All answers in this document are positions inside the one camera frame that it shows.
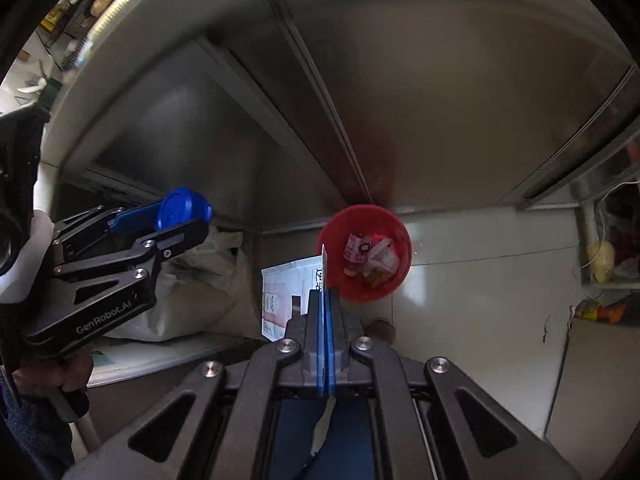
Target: red plastic bowl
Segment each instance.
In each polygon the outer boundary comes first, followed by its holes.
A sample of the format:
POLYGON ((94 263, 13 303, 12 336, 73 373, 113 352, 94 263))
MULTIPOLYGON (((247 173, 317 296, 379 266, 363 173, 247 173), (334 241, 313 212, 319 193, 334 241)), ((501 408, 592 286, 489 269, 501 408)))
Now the red plastic bowl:
POLYGON ((322 244, 327 254, 327 286, 339 286, 340 297, 345 300, 363 303, 384 298, 400 286, 411 267, 409 233, 395 215, 377 205, 352 205, 336 213, 320 231, 318 254, 322 253, 322 244), (351 234, 382 234, 391 238, 400 257, 396 275, 377 288, 372 288, 342 272, 345 264, 344 248, 351 234))

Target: stainless steel cabinet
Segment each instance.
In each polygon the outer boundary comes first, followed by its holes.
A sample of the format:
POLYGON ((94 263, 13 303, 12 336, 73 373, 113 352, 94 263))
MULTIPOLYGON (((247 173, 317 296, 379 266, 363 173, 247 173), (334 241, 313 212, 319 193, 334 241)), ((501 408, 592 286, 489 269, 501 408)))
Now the stainless steel cabinet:
POLYGON ((588 0, 134 0, 43 153, 75 182, 190 186, 272 232, 360 202, 575 206, 614 179, 579 185, 628 153, 639 104, 588 0))

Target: blue cap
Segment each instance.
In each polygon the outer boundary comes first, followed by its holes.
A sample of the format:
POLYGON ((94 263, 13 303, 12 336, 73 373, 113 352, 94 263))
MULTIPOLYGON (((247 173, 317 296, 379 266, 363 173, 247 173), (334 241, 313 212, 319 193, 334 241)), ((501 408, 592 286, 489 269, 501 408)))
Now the blue cap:
POLYGON ((161 231, 194 218, 208 222, 212 216, 213 209, 206 198, 187 187, 179 187, 162 200, 156 229, 161 231))

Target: human hand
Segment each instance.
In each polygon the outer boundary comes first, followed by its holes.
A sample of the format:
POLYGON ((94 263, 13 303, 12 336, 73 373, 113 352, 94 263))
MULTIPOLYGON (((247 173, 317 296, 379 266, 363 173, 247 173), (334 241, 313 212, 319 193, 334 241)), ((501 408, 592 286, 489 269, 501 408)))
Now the human hand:
POLYGON ((21 395, 45 397, 45 388, 62 387, 73 392, 86 386, 94 369, 94 362, 85 346, 63 362, 23 357, 20 368, 14 372, 14 381, 21 395))

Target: white cable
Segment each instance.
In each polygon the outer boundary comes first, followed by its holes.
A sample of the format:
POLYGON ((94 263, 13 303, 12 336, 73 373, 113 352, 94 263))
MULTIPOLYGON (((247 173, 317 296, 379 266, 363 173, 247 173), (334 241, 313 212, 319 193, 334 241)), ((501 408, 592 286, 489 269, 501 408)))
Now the white cable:
POLYGON ((614 187, 609 189, 607 191, 606 195, 602 197, 602 200, 600 200, 600 203, 598 204, 598 213, 600 214, 600 223, 602 224, 602 236, 600 236, 598 238, 598 250, 593 255, 593 258, 591 258, 591 260, 589 260, 582 267, 580 267, 579 270, 583 270, 585 267, 588 267, 589 265, 591 265, 592 261, 595 260, 598 257, 598 254, 600 254, 600 248, 602 247, 602 243, 604 242, 604 231, 605 231, 604 215, 602 213, 602 204, 607 199, 607 196, 609 196, 611 193, 613 193, 619 187, 626 186, 627 184, 640 184, 640 180, 629 180, 628 182, 620 182, 619 184, 616 184, 614 187))
MULTIPOLYGON (((587 263, 585 263, 583 266, 581 266, 580 269, 578 269, 578 270, 583 270, 585 267, 588 267, 589 265, 591 265, 591 263, 598 257, 598 254, 600 254, 600 248, 602 247, 602 244, 604 242, 604 233, 605 233, 604 214, 602 213, 602 204, 606 200, 607 196, 609 196, 611 193, 613 193, 619 187, 626 186, 626 184, 640 184, 640 180, 629 180, 628 182, 620 182, 619 184, 614 186, 612 189, 607 191, 607 193, 604 195, 604 197, 602 197, 602 199, 598 203, 598 213, 600 215, 600 223, 602 224, 602 236, 598 237, 598 250, 593 255, 591 260, 589 260, 587 263)), ((596 236, 597 235, 598 235, 598 227, 596 225, 596 236)), ((576 279, 576 281, 580 284, 580 288, 582 289, 582 293, 587 298, 589 298, 590 300, 598 300, 599 298, 601 298, 603 296, 604 290, 601 290, 600 294, 598 294, 595 298, 592 298, 589 294, 587 294, 587 291, 584 290, 584 283, 582 282, 582 280, 580 279, 579 276, 575 275, 574 270, 575 270, 575 267, 572 267, 571 274, 576 279)))

